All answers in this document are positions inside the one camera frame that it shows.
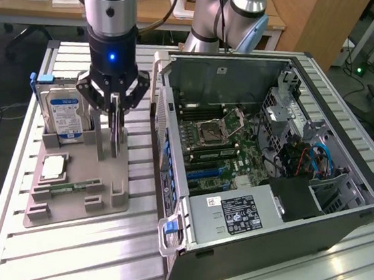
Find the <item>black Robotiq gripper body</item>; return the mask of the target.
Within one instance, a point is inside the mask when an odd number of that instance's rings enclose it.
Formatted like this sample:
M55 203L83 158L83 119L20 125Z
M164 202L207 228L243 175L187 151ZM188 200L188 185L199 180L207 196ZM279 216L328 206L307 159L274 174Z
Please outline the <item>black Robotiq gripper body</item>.
M136 27L120 36L103 36L87 26L93 82L100 87L130 88L138 77Z

